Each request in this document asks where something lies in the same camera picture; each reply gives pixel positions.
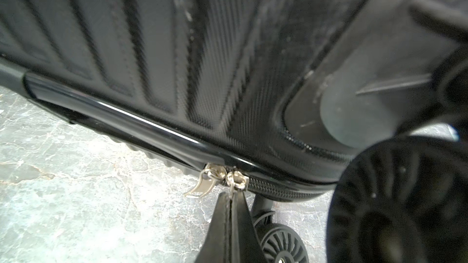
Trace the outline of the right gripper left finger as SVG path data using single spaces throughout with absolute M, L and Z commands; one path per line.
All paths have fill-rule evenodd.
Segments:
M 222 192 L 217 199 L 212 221 L 196 263 L 231 262 L 231 198 Z

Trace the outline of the black hard-shell suitcase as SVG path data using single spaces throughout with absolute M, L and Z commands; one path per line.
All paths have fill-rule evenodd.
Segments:
M 468 260 L 468 0 L 1 0 L 1 85 L 244 192 L 267 263 L 305 263 L 273 202 L 333 191 L 330 263 Z

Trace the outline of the silver zipper pull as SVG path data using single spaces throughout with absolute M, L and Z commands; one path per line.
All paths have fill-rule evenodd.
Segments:
M 227 173 L 225 182 L 229 187 L 229 193 L 232 196 L 236 191 L 247 191 L 250 178 L 238 170 L 233 170 Z
M 222 183 L 227 175 L 227 170 L 219 164 L 208 163 L 199 174 L 199 180 L 195 187 L 184 193 L 188 198 L 202 198 L 209 194 L 213 188 Z

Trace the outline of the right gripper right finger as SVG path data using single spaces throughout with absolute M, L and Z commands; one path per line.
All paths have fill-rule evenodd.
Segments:
M 267 262 L 258 241 L 244 192 L 241 191 L 235 191 L 231 199 L 230 262 Z

